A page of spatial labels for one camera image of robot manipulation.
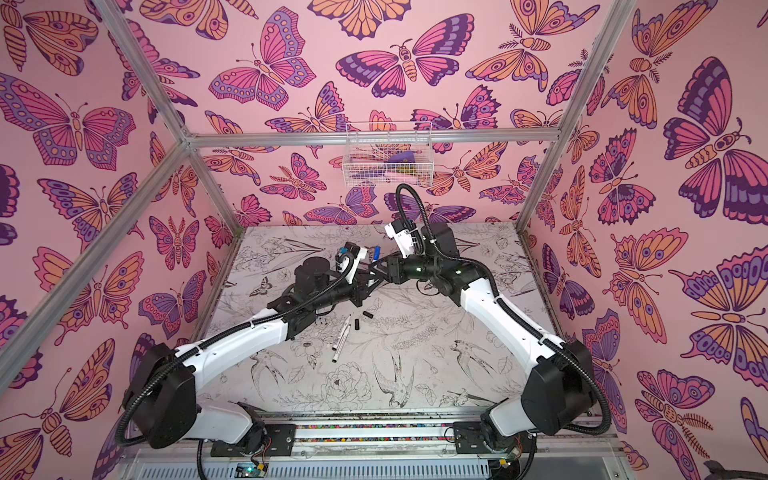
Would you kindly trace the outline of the white marker pen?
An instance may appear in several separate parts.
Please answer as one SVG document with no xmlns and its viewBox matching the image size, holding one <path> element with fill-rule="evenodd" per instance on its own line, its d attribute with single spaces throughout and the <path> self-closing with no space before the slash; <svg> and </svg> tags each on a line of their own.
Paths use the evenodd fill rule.
<svg viewBox="0 0 768 480">
<path fill-rule="evenodd" d="M 348 335 L 348 333 L 349 333 L 349 330 L 350 330 L 350 329 L 351 329 L 351 327 L 352 327 L 352 323 L 353 323 L 353 318 L 352 318 L 352 315 L 349 315 L 349 316 L 346 318 L 346 321 L 345 321 L 345 323 L 344 323 L 344 326 L 343 326 L 343 328 L 342 328 L 342 330 L 341 330 L 341 334 L 340 334 L 340 336 L 339 336 L 339 339 L 338 339 L 338 342 L 337 342 L 337 347 L 340 347 L 340 346 L 342 345 L 342 343 L 343 343 L 344 339 L 347 337 L 347 335 Z"/>
<path fill-rule="evenodd" d="M 333 347 L 333 351 L 334 351 L 334 354 L 333 354 L 333 357 L 332 357 L 332 362 L 333 363 L 337 363 L 338 362 L 340 354 L 341 354 L 341 351 L 342 351 L 342 348 L 343 348 L 343 346 L 344 346 L 344 344 L 345 344 L 345 342 L 346 342 L 346 340 L 348 338 L 348 335 L 344 339 L 344 341 L 343 341 L 343 343 L 342 343 L 342 345 L 340 347 L 337 347 L 337 344 Z"/>
</svg>

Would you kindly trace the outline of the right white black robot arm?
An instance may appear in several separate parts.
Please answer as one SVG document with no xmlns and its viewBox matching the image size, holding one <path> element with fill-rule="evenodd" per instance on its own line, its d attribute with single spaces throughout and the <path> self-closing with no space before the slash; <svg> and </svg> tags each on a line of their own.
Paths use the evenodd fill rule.
<svg viewBox="0 0 768 480">
<path fill-rule="evenodd" d="M 594 378 L 590 351 L 549 332 L 500 291 L 481 261 L 460 256 L 446 224 L 421 228 L 397 219 L 385 227 L 397 252 L 379 265 L 387 282 L 427 280 L 439 294 L 479 319 L 509 350 L 525 376 L 522 394 L 486 410 L 480 420 L 488 447 L 500 450 L 521 433 L 555 435 L 568 430 L 597 436 L 606 433 L 612 414 Z"/>
</svg>

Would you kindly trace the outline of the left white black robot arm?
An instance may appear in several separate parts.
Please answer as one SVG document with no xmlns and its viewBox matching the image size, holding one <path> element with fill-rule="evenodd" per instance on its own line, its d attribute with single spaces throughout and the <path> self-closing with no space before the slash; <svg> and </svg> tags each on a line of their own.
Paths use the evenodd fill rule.
<svg viewBox="0 0 768 480">
<path fill-rule="evenodd" d="M 362 305 L 389 279 L 377 262 L 359 266 L 344 254 L 342 264 L 341 271 L 333 271 L 326 259 L 311 257 L 296 268 L 293 284 L 281 296 L 244 322 L 184 347 L 153 347 L 125 392 L 116 444 L 161 449 L 180 440 L 201 440 L 257 452 L 266 428 L 255 407 L 206 403 L 199 394 L 241 361 L 295 339 L 321 311 L 344 302 Z"/>
</svg>

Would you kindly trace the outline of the small green circuit board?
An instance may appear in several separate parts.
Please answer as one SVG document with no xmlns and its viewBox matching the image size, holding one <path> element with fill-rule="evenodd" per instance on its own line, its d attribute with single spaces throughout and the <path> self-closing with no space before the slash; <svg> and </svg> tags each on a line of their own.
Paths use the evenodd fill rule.
<svg viewBox="0 0 768 480">
<path fill-rule="evenodd" d="M 268 466 L 263 463 L 238 463 L 235 467 L 235 479 L 263 479 L 268 473 Z"/>
</svg>

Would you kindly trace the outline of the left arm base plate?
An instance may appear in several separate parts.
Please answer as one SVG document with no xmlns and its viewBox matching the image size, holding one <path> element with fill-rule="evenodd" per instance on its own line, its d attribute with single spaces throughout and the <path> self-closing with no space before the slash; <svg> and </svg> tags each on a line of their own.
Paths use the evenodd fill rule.
<svg viewBox="0 0 768 480">
<path fill-rule="evenodd" d="M 257 426 L 236 444 L 214 441 L 210 455 L 214 458 L 251 457 L 288 457 L 292 454 L 296 440 L 295 424 L 266 424 Z"/>
</svg>

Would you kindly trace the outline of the aluminium rail base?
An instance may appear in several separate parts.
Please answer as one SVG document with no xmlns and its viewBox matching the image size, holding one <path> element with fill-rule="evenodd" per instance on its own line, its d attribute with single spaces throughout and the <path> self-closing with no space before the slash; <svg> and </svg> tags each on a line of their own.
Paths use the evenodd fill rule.
<svg viewBox="0 0 768 480">
<path fill-rule="evenodd" d="M 288 457 L 219 457 L 213 442 L 185 441 L 164 450 L 133 447 L 114 479 L 235 479 L 238 463 L 263 463 L 263 479 L 633 479 L 613 433 L 534 435 L 528 453 L 458 454 L 451 425 L 479 421 L 459 413 L 311 417 L 270 415 L 266 424 L 295 424 Z"/>
</svg>

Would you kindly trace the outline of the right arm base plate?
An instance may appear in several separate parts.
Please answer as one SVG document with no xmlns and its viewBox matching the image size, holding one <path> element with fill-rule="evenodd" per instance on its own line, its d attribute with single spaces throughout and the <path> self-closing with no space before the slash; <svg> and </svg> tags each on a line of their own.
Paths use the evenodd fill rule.
<svg viewBox="0 0 768 480">
<path fill-rule="evenodd" d="M 450 431 L 458 454 L 519 455 L 533 448 L 533 437 L 528 432 L 504 437 L 480 421 L 454 422 Z"/>
</svg>

